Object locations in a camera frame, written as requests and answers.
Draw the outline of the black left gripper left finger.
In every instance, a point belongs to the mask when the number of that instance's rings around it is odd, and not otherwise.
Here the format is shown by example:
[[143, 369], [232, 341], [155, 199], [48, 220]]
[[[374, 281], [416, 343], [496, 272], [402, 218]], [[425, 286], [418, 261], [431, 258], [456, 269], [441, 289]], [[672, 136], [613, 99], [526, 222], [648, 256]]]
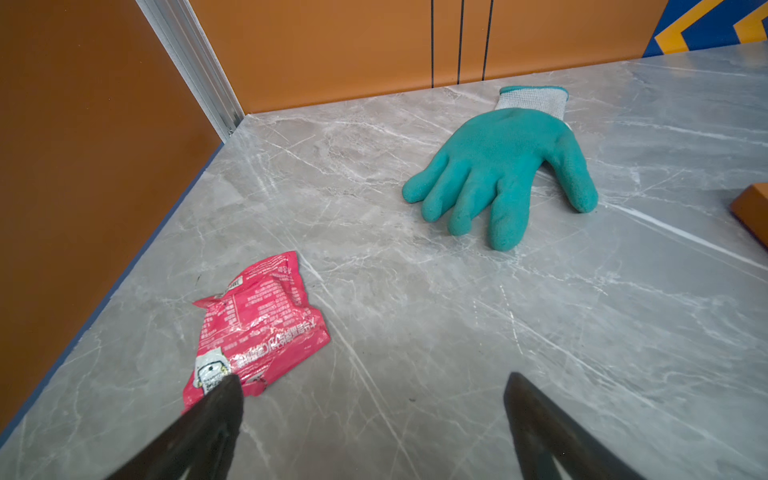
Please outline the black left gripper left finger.
[[228, 375], [111, 479], [225, 479], [243, 420], [239, 378]]

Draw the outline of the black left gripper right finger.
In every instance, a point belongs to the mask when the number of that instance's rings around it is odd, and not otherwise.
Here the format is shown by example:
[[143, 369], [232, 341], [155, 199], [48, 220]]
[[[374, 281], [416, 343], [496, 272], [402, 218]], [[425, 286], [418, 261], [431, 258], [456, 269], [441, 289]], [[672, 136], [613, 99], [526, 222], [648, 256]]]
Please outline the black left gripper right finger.
[[644, 477], [600, 443], [519, 372], [503, 396], [515, 453], [525, 480]]

